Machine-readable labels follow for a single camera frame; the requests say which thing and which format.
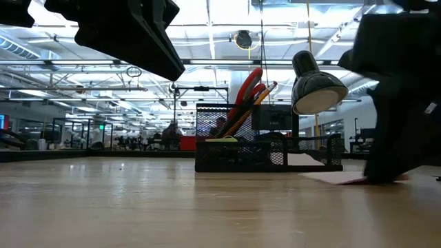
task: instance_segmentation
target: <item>wooden table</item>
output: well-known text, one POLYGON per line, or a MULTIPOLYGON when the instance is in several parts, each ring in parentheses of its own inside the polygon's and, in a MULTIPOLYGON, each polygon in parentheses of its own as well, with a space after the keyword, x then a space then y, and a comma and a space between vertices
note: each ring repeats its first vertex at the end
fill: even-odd
POLYGON ((189 158, 0 164, 1 247, 441 247, 434 179, 334 186, 193 166, 189 158))

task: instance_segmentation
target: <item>lamp shade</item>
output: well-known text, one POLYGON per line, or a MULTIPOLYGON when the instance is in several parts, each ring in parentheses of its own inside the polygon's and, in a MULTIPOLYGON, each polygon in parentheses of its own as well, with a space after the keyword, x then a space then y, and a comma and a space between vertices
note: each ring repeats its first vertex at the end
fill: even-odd
POLYGON ((291 106, 296 114, 317 114, 341 102, 347 87, 334 75, 321 72, 312 53, 300 51, 292 59, 296 81, 291 106))

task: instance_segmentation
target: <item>paper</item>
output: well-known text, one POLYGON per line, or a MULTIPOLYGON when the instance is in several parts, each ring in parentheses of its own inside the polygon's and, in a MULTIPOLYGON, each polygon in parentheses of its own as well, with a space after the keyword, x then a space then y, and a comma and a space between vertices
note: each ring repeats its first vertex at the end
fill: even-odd
POLYGON ((288 154, 288 165, 291 165, 291 166, 299 166, 299 165, 324 166, 323 163, 313 159, 308 154, 288 154))
MULTIPOLYGON (((299 175, 334 185, 367 184, 363 172, 310 172, 299 175)), ((407 174, 400 175, 395 179, 395 181, 406 180, 409 180, 409 175, 407 174)))

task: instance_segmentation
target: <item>black mesh organizer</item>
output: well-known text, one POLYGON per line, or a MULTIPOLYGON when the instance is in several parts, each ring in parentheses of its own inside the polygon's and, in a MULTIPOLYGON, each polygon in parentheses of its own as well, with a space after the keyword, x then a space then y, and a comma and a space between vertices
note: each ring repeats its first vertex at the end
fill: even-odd
POLYGON ((196 163, 197 172, 334 172, 341 171, 340 135, 287 138, 278 132, 259 134, 252 129, 251 114, 234 138, 238 142, 209 142, 222 128, 219 119, 227 120, 228 112, 242 106, 228 104, 196 105, 196 163), (288 165, 288 154, 308 154, 323 165, 288 165))

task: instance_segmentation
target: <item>hanging cable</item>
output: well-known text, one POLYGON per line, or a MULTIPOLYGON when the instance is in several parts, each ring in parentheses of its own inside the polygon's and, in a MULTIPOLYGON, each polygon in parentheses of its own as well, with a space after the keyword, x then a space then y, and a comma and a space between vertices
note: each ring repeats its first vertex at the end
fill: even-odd
MULTIPOLYGON (((310 13, 309 13, 309 0, 307 0, 307 2, 306 2, 306 9, 308 11, 308 44, 309 44, 309 51, 312 54, 314 54, 312 52, 311 16, 310 16, 310 13)), ((318 114, 315 114, 314 116, 316 117, 316 136, 319 136, 318 135, 318 114)))
MULTIPOLYGON (((267 67, 267 55, 265 51, 265 37, 263 34, 263 0, 260 0, 259 3, 260 8, 260 35, 261 35, 261 48, 260 48, 260 67, 263 67, 263 63, 265 61, 265 74, 267 77, 267 87, 269 88, 269 80, 268 80, 268 67, 267 67)), ((268 101, 271 104, 271 96, 268 94, 268 101)))

